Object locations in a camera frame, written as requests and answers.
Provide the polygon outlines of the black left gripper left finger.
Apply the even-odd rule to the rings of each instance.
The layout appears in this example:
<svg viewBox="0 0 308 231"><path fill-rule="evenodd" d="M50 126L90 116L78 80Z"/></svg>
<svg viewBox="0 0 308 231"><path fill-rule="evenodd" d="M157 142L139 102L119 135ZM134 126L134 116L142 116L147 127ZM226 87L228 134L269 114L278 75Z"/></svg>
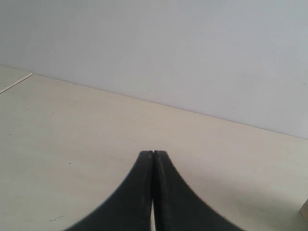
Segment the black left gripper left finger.
<svg viewBox="0 0 308 231"><path fill-rule="evenodd" d="M139 153L119 187L68 231L149 231L152 209L152 151Z"/></svg>

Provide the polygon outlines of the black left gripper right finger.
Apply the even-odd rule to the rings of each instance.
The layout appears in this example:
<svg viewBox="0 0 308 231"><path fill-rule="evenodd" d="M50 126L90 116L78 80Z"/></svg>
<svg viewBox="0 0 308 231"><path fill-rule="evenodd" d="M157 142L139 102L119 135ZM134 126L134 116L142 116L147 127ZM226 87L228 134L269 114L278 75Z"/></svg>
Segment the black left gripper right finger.
<svg viewBox="0 0 308 231"><path fill-rule="evenodd" d="M241 230L196 195L165 151L154 152L153 203L157 231Z"/></svg>

